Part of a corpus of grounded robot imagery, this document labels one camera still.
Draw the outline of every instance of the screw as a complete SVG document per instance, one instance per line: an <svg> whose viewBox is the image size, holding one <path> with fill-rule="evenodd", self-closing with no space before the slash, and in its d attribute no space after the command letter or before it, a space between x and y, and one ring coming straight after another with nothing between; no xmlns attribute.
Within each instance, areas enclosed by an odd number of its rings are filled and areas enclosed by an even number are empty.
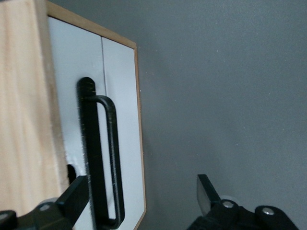
<svg viewBox="0 0 307 230"><path fill-rule="evenodd" d="M7 218L8 216L9 216L9 214L3 213L3 214L0 215L0 220L3 220L5 218Z"/></svg>
<svg viewBox="0 0 307 230"><path fill-rule="evenodd" d="M224 201L223 202L224 207L226 208L232 208L234 206L233 203L231 203L230 201Z"/></svg>
<svg viewBox="0 0 307 230"><path fill-rule="evenodd" d="M50 205L43 205L42 207L39 208L39 210L46 211L49 208L50 208Z"/></svg>
<svg viewBox="0 0 307 230"><path fill-rule="evenodd" d="M268 207L263 208L262 211L267 215L270 215L270 216L274 215L274 211Z"/></svg>

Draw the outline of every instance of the white cabinet door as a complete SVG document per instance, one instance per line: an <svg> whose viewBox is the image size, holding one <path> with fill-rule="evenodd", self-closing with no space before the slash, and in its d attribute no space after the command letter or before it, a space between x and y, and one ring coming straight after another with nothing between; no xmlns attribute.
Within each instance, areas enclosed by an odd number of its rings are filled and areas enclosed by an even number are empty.
<svg viewBox="0 0 307 230"><path fill-rule="evenodd" d="M77 176L86 175L76 86L79 79L90 77L95 81L96 94L107 95L116 107L125 205L125 219L119 229L132 230L145 210L134 50L54 18L49 18L49 27L67 162L74 166ZM102 106L98 106L98 117L108 211L114 219L106 116ZM94 228L89 204L75 228Z"/></svg>

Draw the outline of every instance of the gray wall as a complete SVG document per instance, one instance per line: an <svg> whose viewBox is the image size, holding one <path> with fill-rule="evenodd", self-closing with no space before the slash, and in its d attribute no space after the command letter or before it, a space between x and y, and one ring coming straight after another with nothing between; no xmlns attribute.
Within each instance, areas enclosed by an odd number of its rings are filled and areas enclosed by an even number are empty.
<svg viewBox="0 0 307 230"><path fill-rule="evenodd" d="M147 214L200 215L196 175L307 229L307 2L53 0L138 44Z"/></svg>

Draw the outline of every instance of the door handle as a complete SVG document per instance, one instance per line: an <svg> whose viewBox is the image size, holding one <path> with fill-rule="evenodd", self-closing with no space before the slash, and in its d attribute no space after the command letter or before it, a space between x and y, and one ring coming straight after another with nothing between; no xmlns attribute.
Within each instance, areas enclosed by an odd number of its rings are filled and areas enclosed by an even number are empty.
<svg viewBox="0 0 307 230"><path fill-rule="evenodd" d="M96 95L95 82L85 77L78 81L81 127L85 146L85 160L89 177L90 200L97 230L117 229L125 217L116 110L107 96ZM115 219L110 219L107 209L106 185L98 122L97 103L106 111L108 146L111 165Z"/></svg>

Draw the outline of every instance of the wooden cabinet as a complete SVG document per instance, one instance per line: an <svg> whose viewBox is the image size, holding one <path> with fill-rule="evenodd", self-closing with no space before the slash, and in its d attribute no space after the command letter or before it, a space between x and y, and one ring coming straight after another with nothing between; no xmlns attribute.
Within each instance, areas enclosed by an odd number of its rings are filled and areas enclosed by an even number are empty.
<svg viewBox="0 0 307 230"><path fill-rule="evenodd" d="M44 0L0 4L0 207L22 215L67 187L66 165L86 175L77 81L90 77L117 110L125 219L146 211L136 44ZM106 118L98 107L108 210L115 217ZM76 230L93 229L88 204Z"/></svg>

